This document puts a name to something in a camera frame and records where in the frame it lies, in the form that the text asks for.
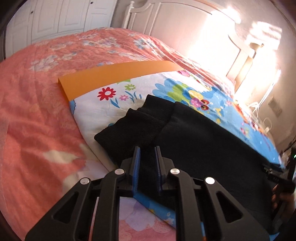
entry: red flower print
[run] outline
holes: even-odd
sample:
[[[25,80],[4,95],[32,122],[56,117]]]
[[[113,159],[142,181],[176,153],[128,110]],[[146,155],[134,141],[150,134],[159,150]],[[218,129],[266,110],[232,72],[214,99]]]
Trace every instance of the red flower print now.
[[[107,87],[106,89],[102,88],[102,91],[99,92],[98,97],[100,97],[100,100],[109,100],[109,98],[113,98],[113,96],[115,96],[115,93],[116,91],[114,89],[110,89],[110,87]]]
[[[200,108],[201,108],[202,110],[208,110],[208,109],[209,109],[206,105],[202,105]]]
[[[190,77],[190,74],[187,70],[183,69],[183,70],[179,70],[177,71],[179,74],[184,75],[186,77]]]
[[[208,100],[201,100],[202,103],[204,104],[209,104],[210,102]]]
[[[243,129],[243,128],[240,128],[241,129],[241,132],[246,135],[246,131]]]
[[[121,96],[119,97],[120,100],[124,100],[124,101],[126,101],[128,98],[129,98],[129,97],[126,96],[126,95],[121,95]]]

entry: metal screw head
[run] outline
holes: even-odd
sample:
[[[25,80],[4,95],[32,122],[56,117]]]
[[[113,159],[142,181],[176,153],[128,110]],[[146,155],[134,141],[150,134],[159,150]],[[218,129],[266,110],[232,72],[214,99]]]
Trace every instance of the metal screw head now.
[[[214,183],[215,183],[215,179],[212,178],[212,177],[207,177],[207,178],[205,179],[205,182],[206,182],[207,184],[214,184]]]
[[[118,169],[115,170],[115,174],[116,174],[116,175],[121,175],[121,174],[123,174],[123,173],[124,173],[124,170],[121,169],[121,168],[118,168]]]
[[[87,177],[84,177],[84,178],[82,178],[82,179],[80,180],[80,183],[81,183],[82,185],[88,184],[88,183],[89,183],[89,179],[88,179]]]
[[[180,170],[179,170],[178,168],[172,168],[172,169],[170,170],[170,172],[171,172],[171,174],[177,175],[177,174],[180,173]]]

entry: orange cardboard strip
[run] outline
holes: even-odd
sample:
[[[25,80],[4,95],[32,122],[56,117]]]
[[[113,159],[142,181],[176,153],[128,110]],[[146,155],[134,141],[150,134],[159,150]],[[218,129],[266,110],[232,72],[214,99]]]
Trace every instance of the orange cardboard strip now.
[[[120,81],[161,72],[183,70],[170,61],[137,61],[104,65],[59,77],[68,101],[100,87]]]

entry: blue gripper pad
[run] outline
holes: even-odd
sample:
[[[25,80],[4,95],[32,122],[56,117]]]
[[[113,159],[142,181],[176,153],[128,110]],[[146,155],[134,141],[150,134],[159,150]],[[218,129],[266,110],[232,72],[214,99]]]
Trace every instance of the blue gripper pad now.
[[[158,192],[161,192],[162,190],[161,170],[160,170],[159,158],[158,158],[156,147],[155,147],[155,156],[156,156],[156,167],[157,167],[157,190]]]
[[[135,195],[136,192],[138,191],[140,159],[141,159],[141,149],[139,147],[136,147],[135,152],[133,154],[133,162],[132,162],[132,167],[131,167],[131,168],[133,168],[133,181],[132,181],[133,195]]]

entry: wall outlet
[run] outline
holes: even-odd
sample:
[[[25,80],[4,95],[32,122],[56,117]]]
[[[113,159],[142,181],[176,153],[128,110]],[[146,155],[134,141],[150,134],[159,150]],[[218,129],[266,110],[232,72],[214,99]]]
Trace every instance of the wall outlet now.
[[[279,117],[280,114],[283,112],[283,109],[280,107],[279,103],[274,99],[274,97],[272,97],[268,105],[272,109],[276,117]]]

